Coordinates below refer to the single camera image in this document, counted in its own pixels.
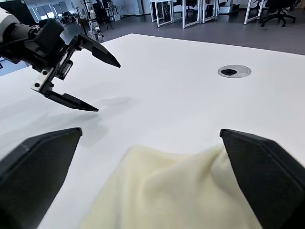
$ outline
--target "cable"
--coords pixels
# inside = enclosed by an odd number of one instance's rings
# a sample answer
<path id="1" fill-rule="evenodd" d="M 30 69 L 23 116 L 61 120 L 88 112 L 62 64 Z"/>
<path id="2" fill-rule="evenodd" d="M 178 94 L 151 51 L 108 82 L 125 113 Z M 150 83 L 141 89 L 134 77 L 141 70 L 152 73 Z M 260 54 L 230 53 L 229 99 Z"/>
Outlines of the cable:
<path id="1" fill-rule="evenodd" d="M 12 44 L 16 44 L 16 43 L 19 43 L 19 42 L 24 42 L 24 41 L 27 41 L 28 38 L 23 38 L 23 39 L 18 39 L 18 40 L 14 40 L 14 41 L 11 41 L 11 42 L 7 42 L 3 45 L 0 45 L 0 51 L 7 48 L 8 46 L 12 45 Z"/>

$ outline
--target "table leg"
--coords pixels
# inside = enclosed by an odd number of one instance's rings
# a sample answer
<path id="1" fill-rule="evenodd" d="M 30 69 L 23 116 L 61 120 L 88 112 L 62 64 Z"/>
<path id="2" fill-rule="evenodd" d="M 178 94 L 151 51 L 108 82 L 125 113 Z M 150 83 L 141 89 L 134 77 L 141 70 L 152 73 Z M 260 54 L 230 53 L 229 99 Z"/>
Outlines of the table leg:
<path id="1" fill-rule="evenodd" d="M 185 29 L 186 0 L 182 0 L 182 28 Z"/>
<path id="2" fill-rule="evenodd" d="M 172 13 L 172 1 L 168 1 L 170 4 L 170 14 L 171 14 L 171 22 L 173 22 L 173 13 Z"/>
<path id="3" fill-rule="evenodd" d="M 248 1 L 248 8 L 247 8 L 247 13 L 246 16 L 244 18 L 244 24 L 247 24 L 248 18 L 249 18 L 249 13 L 250 13 L 250 8 L 251 8 L 251 0 Z"/>
<path id="4" fill-rule="evenodd" d="M 164 9 L 163 9 L 163 2 L 161 2 L 161 7 L 162 7 L 162 17 L 164 19 Z"/>
<path id="5" fill-rule="evenodd" d="M 152 16 L 152 22 L 153 22 L 153 4 L 151 1 L 149 2 L 149 7 L 151 8 L 151 16 Z"/>
<path id="6" fill-rule="evenodd" d="M 155 2 L 155 7 L 156 7 L 157 25 L 158 25 L 158 28 L 159 28 L 160 27 L 160 22 L 159 22 L 158 3 L 157 2 Z"/>
<path id="7" fill-rule="evenodd" d="M 205 0 L 202 3 L 202 23 L 205 23 Z"/>
<path id="8" fill-rule="evenodd" d="M 263 11 L 264 2 L 265 2 L 265 0 L 261 1 L 261 5 L 260 5 L 259 12 L 258 12 L 258 15 L 257 15 L 258 18 L 261 17 L 261 14 L 262 14 L 262 11 Z"/>

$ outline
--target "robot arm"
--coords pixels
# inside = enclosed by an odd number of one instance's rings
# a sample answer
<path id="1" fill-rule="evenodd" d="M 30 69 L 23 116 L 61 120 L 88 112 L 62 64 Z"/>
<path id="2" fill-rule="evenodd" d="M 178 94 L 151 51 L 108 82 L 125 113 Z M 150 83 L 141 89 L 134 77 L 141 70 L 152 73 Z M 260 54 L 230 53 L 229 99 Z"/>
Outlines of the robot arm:
<path id="1" fill-rule="evenodd" d="M 48 99 L 72 109 L 98 111 L 97 108 L 69 94 L 58 94 L 52 89 L 52 80 L 64 80 L 73 62 L 75 51 L 85 48 L 99 60 L 116 67 L 121 65 L 102 45 L 80 34 L 69 45 L 60 37 L 64 28 L 52 19 L 40 22 L 39 27 L 19 23 L 16 17 L 0 8 L 0 56 L 13 62 L 25 61 L 40 72 L 32 89 Z"/>

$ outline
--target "wall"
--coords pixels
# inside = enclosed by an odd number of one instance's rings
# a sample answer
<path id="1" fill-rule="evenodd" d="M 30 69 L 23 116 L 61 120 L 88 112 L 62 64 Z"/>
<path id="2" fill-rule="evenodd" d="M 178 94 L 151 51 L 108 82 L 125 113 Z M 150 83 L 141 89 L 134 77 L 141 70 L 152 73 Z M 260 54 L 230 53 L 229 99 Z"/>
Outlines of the wall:
<path id="1" fill-rule="evenodd" d="M 76 13 L 76 10 L 72 8 L 72 5 L 70 3 L 70 0 L 64 0 L 64 2 L 67 5 L 68 11 L 70 11 L 71 13 Z"/>
<path id="2" fill-rule="evenodd" d="M 76 13 L 76 11 L 72 8 L 71 4 L 70 4 L 70 0 L 61 0 L 64 1 L 67 5 L 68 10 L 71 13 Z M 54 5 L 54 4 L 58 4 L 60 1 L 58 0 L 25 0 L 28 8 L 34 8 L 34 7 L 39 7 L 39 6 L 45 6 L 45 5 Z"/>
<path id="3" fill-rule="evenodd" d="M 143 5 L 143 13 L 151 13 L 151 8 L 149 6 L 148 0 L 142 0 L 142 5 Z"/>
<path id="4" fill-rule="evenodd" d="M 120 6 L 122 9 L 122 15 L 135 15 L 133 7 L 133 0 L 112 0 L 116 6 Z"/>

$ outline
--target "white table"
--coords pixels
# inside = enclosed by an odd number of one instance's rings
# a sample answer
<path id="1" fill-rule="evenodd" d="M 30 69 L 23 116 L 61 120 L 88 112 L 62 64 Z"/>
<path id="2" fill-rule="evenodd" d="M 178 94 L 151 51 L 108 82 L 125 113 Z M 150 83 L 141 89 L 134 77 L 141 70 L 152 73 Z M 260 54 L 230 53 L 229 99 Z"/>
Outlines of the white table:
<path id="1" fill-rule="evenodd" d="M 249 0 L 249 1 L 248 1 L 248 7 L 247 7 L 247 11 L 246 11 L 246 16 L 245 16 L 245 18 L 244 18 L 244 24 L 245 24 L 245 25 L 246 25 L 248 22 L 253 21 L 253 20 L 256 20 L 256 19 L 259 19 L 259 18 L 261 17 L 262 11 L 263 11 L 263 8 L 264 8 L 264 4 L 265 4 L 265 2 L 266 2 L 266 0 L 262 0 L 262 1 L 260 2 L 260 5 L 259 5 L 258 15 L 249 18 L 249 15 L 250 15 L 250 8 L 251 8 L 252 1 L 253 1 L 253 0 Z"/>
<path id="2" fill-rule="evenodd" d="M 83 129 L 40 229 L 76 228 L 135 144 L 196 153 L 221 144 L 220 129 L 231 128 L 273 139 L 305 165 L 305 56 L 135 34 L 103 45 L 121 69 L 83 50 L 73 55 L 66 80 L 55 83 L 55 91 L 89 102 L 100 108 L 97 113 L 66 108 L 32 91 L 38 74 L 31 68 L 0 77 L 1 157 L 27 137 Z M 160 55 L 164 49 L 166 56 Z M 195 56 L 186 58 L 190 53 Z M 228 64 L 246 65 L 252 74 L 219 76 L 217 70 Z"/>

